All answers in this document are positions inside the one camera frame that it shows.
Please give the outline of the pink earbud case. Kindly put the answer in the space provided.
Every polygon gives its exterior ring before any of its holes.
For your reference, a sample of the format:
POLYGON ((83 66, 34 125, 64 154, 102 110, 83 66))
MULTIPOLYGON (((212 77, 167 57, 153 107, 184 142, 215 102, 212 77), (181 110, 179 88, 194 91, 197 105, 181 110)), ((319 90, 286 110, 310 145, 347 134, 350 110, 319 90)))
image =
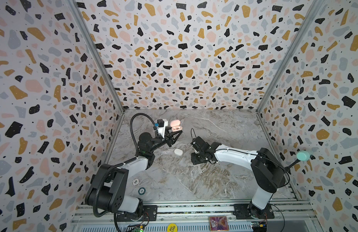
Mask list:
POLYGON ((181 121, 180 120, 171 121, 170 128, 173 132, 181 131, 182 130, 181 121))

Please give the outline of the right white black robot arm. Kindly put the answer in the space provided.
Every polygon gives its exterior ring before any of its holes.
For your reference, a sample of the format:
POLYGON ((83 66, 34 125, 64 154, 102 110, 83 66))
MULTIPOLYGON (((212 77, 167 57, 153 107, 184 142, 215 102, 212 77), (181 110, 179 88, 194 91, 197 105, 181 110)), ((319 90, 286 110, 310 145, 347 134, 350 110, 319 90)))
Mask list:
POLYGON ((266 148, 242 150, 214 142, 209 144, 201 137, 192 140, 195 152, 191 154, 194 165, 228 162, 252 171, 258 188, 250 202, 250 209, 265 210, 277 190, 285 185, 286 170, 266 148))

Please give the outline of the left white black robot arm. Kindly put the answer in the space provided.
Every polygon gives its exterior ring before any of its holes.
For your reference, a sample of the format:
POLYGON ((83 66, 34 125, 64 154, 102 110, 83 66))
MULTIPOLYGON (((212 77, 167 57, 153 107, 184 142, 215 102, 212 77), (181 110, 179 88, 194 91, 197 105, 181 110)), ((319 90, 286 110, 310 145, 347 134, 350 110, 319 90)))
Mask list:
POLYGON ((181 134, 181 130, 165 130, 164 136, 153 138, 144 132, 139 136, 135 157, 115 165, 101 165, 85 197, 85 204, 93 208, 94 216, 99 218, 107 213, 121 213, 139 219, 143 215, 143 202, 126 194, 128 179, 150 168, 155 159, 154 151, 164 145, 171 147, 181 134))

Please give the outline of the white earbud case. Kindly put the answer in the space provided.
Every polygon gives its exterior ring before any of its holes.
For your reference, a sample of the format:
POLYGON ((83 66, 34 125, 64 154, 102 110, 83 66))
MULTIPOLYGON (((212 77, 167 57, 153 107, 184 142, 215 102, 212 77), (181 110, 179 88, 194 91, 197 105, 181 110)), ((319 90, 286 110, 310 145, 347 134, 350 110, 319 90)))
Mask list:
POLYGON ((182 155, 183 155, 183 150, 181 150, 181 149, 175 149, 175 150, 174 150, 174 154, 175 154, 176 156, 182 156, 182 155))

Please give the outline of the white poker chip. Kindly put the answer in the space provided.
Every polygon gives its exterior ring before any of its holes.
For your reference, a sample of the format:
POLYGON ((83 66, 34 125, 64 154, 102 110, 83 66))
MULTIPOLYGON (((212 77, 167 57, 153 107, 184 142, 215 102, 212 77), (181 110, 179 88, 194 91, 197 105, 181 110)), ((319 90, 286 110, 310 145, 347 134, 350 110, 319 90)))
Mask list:
POLYGON ((139 180, 138 178, 136 178, 136 179, 134 179, 134 180, 132 181, 132 184, 133 184, 134 186, 137 186, 137 185, 140 184, 140 180, 139 180))

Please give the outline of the pink square card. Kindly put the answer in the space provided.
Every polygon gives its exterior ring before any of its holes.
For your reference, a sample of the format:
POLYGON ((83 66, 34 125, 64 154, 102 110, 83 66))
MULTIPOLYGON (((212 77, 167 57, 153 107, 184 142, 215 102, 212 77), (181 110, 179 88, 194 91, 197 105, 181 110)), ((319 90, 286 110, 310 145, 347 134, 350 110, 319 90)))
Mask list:
POLYGON ((209 217, 211 232, 229 231, 228 219, 226 216, 209 217))

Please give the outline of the yellow round sticker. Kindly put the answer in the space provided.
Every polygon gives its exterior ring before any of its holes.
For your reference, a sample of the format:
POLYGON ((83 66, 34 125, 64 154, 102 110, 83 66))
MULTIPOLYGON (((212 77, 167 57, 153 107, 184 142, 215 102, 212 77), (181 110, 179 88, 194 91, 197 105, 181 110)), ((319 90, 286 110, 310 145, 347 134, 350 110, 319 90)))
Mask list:
POLYGON ((177 224, 175 223, 170 223, 168 226, 167 226, 167 232, 178 232, 179 229, 178 229, 178 226, 177 224))

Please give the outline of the mint green microphone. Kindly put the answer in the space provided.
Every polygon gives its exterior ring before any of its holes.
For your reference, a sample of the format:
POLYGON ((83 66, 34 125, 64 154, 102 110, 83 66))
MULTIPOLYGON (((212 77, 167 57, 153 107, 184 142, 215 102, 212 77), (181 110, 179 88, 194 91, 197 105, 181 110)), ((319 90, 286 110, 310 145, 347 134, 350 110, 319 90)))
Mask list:
POLYGON ((288 166, 286 166, 286 167, 284 167, 284 171, 285 172, 289 172, 290 171, 290 169, 292 168, 292 167, 294 167, 296 164, 298 164, 299 162, 301 162, 301 161, 308 161, 308 160, 310 160, 311 158, 312 158, 312 154, 310 154, 308 151, 306 151, 306 150, 301 150, 301 151, 299 151, 297 154, 296 154, 296 157, 297 157, 297 159, 293 162, 293 163, 291 163, 290 165, 288 165, 288 166))

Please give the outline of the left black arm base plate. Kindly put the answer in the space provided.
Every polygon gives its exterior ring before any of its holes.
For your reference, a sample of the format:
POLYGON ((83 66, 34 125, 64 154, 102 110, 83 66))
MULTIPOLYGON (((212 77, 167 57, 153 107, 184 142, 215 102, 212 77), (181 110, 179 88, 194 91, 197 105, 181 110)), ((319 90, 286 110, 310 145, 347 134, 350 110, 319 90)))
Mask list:
POLYGON ((123 212, 117 215, 118 222, 142 222, 142 221, 156 221, 157 219, 156 205, 142 206, 137 209, 135 213, 123 212))

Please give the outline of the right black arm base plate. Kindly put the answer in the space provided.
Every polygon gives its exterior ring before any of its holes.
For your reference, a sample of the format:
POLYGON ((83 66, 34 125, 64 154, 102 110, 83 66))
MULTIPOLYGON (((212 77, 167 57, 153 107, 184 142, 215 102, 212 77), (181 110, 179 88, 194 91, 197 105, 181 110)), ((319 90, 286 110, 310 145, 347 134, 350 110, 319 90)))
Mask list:
POLYGON ((270 204, 266 205, 266 208, 261 210, 254 206, 252 203, 249 204, 234 204, 233 215, 236 219, 274 219, 270 204))

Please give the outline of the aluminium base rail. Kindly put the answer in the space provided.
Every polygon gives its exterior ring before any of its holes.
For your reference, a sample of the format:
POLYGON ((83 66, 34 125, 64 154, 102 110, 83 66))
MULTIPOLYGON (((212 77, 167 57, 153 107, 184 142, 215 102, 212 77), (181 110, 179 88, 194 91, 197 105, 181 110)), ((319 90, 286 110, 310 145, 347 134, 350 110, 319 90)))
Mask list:
POLYGON ((114 222, 113 214, 96 218, 92 208, 81 205, 71 221, 71 232, 167 232, 175 223, 178 232, 210 232, 209 217, 226 216, 230 232, 321 232, 323 229, 307 201, 277 199, 271 202, 274 219, 236 219, 234 204, 248 204, 247 200, 147 201, 156 205, 156 221, 114 222))

